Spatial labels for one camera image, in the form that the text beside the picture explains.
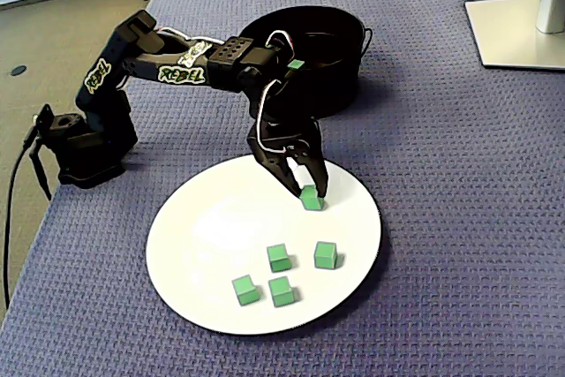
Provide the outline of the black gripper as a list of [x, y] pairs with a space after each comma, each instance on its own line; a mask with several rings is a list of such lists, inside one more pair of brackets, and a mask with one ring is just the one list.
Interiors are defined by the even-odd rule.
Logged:
[[247, 143], [256, 162], [267, 170], [293, 196], [299, 197], [301, 188], [286, 158], [298, 159], [308, 170], [318, 195], [325, 198], [328, 189], [328, 171], [321, 150], [321, 133], [314, 117], [298, 113], [284, 114], [282, 118], [267, 113], [270, 101], [287, 82], [269, 81], [260, 91], [257, 116], [248, 135]]

